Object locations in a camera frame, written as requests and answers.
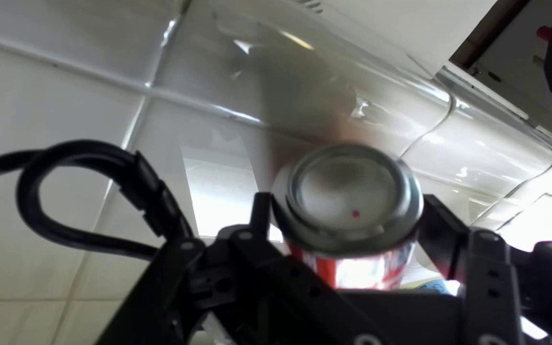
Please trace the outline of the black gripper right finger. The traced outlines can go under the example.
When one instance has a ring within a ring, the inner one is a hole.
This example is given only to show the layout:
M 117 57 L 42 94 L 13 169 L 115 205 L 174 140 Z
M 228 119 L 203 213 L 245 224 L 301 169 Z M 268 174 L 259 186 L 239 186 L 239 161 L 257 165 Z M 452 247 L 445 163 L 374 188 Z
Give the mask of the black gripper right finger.
M 552 339 L 552 239 L 515 249 L 425 193 L 418 241 L 446 280 L 464 285 L 464 345 L 525 345 L 521 316 Z

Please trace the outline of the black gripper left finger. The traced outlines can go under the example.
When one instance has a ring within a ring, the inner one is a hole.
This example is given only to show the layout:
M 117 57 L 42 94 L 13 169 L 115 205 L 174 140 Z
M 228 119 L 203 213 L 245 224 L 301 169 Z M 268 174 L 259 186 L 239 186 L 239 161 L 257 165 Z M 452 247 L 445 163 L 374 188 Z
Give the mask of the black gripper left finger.
M 385 345 L 383 331 L 303 262 L 268 241 L 274 197 L 203 251 L 190 291 L 238 345 Z

